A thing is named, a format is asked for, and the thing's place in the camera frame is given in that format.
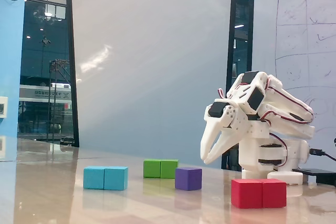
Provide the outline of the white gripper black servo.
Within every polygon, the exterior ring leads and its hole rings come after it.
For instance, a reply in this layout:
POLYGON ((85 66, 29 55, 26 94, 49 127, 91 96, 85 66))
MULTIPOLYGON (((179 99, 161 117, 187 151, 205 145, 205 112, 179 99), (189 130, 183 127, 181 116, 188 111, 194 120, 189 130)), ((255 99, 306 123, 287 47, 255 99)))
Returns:
POLYGON ((200 157, 212 163, 246 135, 251 124, 247 114, 230 99, 215 99, 205 110, 205 130, 201 139, 200 157))

